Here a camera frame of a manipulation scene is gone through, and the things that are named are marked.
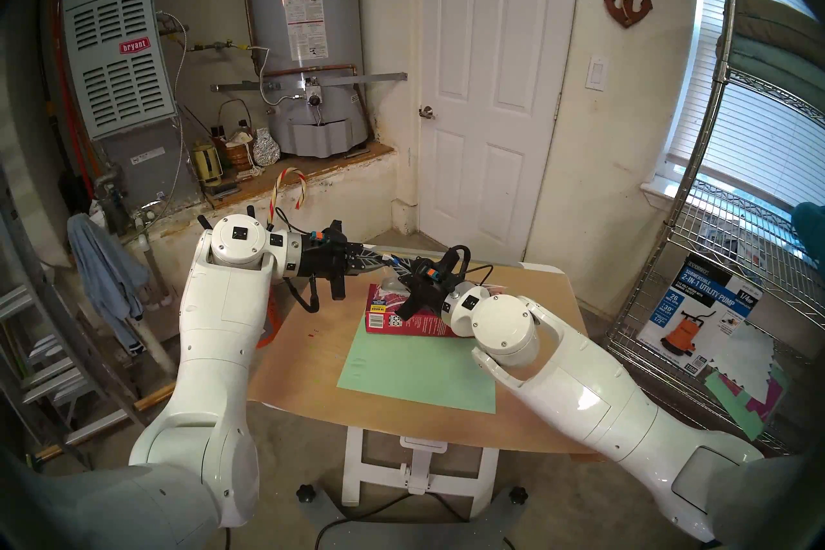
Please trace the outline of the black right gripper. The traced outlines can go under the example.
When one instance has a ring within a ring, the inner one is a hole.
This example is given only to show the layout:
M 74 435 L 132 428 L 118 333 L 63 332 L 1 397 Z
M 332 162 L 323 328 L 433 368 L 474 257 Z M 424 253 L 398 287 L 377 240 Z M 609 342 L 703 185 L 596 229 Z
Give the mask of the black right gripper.
M 458 261 L 458 257 L 442 257 L 434 262 L 427 257 L 388 256 L 388 267 L 396 274 L 393 293 L 408 298 L 407 315 L 422 309 L 441 312 L 445 298 L 463 281 L 463 270 L 454 273 Z

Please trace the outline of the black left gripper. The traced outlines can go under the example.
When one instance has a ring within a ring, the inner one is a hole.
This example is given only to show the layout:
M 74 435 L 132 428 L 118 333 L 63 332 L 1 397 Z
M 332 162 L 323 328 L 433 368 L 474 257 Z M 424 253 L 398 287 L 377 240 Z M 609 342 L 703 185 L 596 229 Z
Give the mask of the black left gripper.
M 299 277 L 336 279 L 350 273 L 348 241 L 340 228 L 326 228 L 300 235 Z M 403 274 L 403 260 L 352 242 L 352 273 L 363 274 L 388 267 Z

